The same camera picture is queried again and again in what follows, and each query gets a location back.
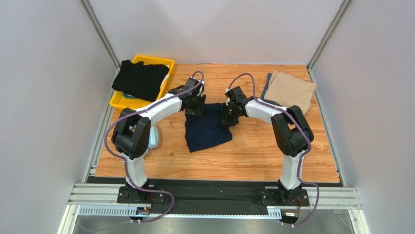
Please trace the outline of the navy t shirt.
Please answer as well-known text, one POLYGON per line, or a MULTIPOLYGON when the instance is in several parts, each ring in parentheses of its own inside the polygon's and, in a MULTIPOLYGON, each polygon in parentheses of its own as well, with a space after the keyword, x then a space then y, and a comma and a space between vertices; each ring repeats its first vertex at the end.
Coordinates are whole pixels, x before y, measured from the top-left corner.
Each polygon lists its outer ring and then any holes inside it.
POLYGON ((228 128, 220 127, 220 103, 205 104, 201 116, 185 115, 185 140, 191 153, 232 141, 228 128))

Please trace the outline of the light blue headphones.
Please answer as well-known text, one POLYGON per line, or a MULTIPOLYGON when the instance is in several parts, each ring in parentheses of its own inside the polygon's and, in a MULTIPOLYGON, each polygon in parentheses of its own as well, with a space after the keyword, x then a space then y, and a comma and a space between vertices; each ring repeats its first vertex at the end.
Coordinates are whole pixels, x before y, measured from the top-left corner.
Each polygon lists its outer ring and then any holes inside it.
POLYGON ((129 155, 131 158, 139 158, 148 153, 150 149, 157 148, 160 141, 157 126, 130 126, 131 134, 129 155))

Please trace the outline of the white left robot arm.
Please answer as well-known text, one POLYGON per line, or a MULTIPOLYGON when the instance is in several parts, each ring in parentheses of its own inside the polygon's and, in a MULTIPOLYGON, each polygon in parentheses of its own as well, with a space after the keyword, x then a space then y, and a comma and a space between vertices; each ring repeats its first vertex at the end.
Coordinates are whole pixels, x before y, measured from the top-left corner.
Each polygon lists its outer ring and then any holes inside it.
POLYGON ((148 181, 144 156, 148 152, 151 129, 171 114, 202 107, 206 98, 203 91, 203 86, 189 89, 179 86, 148 106, 136 110, 126 108, 124 115, 110 125, 109 129, 114 128, 111 143, 117 153, 112 152, 107 143, 105 147, 123 161, 128 185, 141 192, 161 193, 160 190, 143 188, 148 181))

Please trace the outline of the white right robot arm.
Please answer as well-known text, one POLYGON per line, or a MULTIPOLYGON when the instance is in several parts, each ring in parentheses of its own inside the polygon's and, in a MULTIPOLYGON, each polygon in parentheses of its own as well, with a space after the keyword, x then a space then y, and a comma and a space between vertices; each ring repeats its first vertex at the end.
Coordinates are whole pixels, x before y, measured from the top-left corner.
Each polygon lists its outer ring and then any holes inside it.
POLYGON ((303 158, 311 151, 314 135, 298 106, 276 106, 259 99, 239 102, 228 100, 221 106, 219 126, 227 128, 239 123, 239 117, 252 117, 273 127, 276 143, 283 153, 283 172, 279 189, 285 196, 294 196, 302 187, 303 158))

